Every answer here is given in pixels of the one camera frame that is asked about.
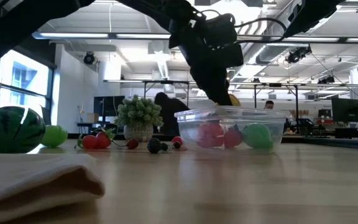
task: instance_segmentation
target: plant pot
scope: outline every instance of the plant pot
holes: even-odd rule
[[[139,142],[147,142],[153,137],[153,125],[125,125],[124,137],[128,141],[131,139],[137,139]]]

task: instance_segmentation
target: dark hair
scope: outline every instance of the dark hair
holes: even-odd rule
[[[167,96],[167,94],[160,92],[160,93],[156,94],[156,96],[154,98],[154,103],[156,105],[162,106],[168,99],[169,99],[169,97]]]

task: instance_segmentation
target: wooden table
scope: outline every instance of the wooden table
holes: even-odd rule
[[[61,152],[76,153],[74,144],[68,141]],[[14,223],[358,224],[355,149],[283,144],[266,155],[219,150],[151,155],[141,145],[90,154],[103,173],[102,199]]]

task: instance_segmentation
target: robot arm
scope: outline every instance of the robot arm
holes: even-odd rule
[[[24,0],[0,19],[0,58],[51,19],[65,17],[94,0]],[[243,64],[235,19],[223,14],[210,20],[186,0],[118,0],[153,18],[171,33],[170,47],[179,47],[190,66],[191,76],[208,98],[231,105],[226,68]],[[345,0],[303,0],[294,11],[284,37],[297,34],[332,13]]]

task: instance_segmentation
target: blackberry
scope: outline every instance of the blackberry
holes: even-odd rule
[[[156,138],[150,139],[149,143],[147,144],[147,149],[151,154],[157,154],[162,149],[162,144],[160,140]]]
[[[168,150],[168,145],[165,144],[165,143],[162,143],[161,149],[162,149],[163,151],[167,151],[167,150]]]

